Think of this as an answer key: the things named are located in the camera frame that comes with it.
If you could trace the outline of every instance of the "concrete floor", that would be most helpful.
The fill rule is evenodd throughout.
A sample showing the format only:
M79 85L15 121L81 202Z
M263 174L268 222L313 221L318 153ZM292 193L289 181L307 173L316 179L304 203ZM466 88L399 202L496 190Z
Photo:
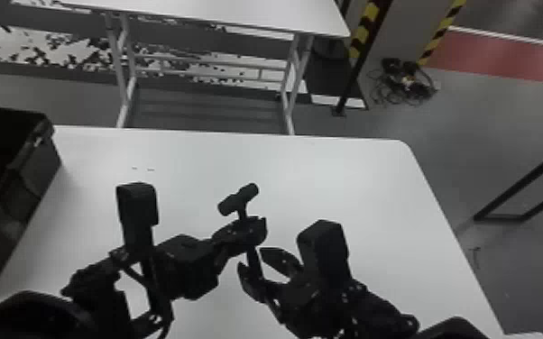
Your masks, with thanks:
M543 0L469 0L455 25L543 40Z
M471 216L543 160L543 83L431 69L442 90L419 107L404 105L330 116L298 105L299 134L391 138L417 156L507 333L543 332L543 214L521 226L474 224ZM366 89L370 83L361 81ZM281 133L274 103L142 91L136 127ZM0 75L0 106L44 112L56 124L112 126L116 88ZM543 197L543 180L509 210Z

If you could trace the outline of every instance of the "black metal frame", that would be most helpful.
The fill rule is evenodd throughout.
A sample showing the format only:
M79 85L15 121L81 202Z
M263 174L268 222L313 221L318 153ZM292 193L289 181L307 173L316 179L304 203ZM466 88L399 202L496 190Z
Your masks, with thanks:
M522 179L518 180L513 186L508 188L505 192L491 201L490 204L481 209L474 215L475 221L511 221L515 223L521 223L529 220L531 217L541 213L543 211L543 201L538 205L532 207L527 212L521 215L507 215L507 214L492 214L492 211L497 207L503 205L511 197L518 194L525 187L530 185L536 179L543 175L543 162L541 162L535 169L529 174L525 175Z

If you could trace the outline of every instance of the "white tabletop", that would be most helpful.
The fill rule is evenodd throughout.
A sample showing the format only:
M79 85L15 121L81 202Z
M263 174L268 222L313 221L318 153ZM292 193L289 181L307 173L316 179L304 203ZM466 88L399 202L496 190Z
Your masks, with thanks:
M333 0L61 0L67 7L345 38Z
M30 289L57 294L79 268L122 244L115 186L158 191L156 243L208 237L232 220L216 204L255 182L249 212L266 216L265 246L298 253L297 234L318 219L345 230L352 272L423 327L469 319L492 339L502 330L409 147L396 141L57 127L63 165L0 278L0 301ZM240 288L233 259L196 302L173 303L170 337L294 339ZM266 274L274 277L270 270ZM134 311L142 289L128 279Z

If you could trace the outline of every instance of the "red floor marking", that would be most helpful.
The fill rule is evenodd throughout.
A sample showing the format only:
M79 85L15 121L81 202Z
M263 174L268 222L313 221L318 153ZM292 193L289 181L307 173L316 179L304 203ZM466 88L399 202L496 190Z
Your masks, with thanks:
M447 32L427 66L543 81L543 45Z

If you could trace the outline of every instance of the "black storage box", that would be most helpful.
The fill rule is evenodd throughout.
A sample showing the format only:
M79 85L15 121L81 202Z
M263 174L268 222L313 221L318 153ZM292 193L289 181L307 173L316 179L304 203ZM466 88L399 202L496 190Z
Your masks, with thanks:
M0 109L0 272L60 166L46 115Z

